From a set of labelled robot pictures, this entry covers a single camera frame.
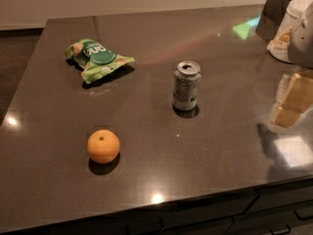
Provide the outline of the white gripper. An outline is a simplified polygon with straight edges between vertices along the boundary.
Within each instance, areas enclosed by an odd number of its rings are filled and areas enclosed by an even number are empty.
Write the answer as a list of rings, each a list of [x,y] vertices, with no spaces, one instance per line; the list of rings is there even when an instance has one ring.
[[[290,61],[300,67],[313,68],[313,4],[283,30],[272,43],[288,44]],[[292,127],[313,105],[313,70],[284,74],[277,90],[271,123]]]

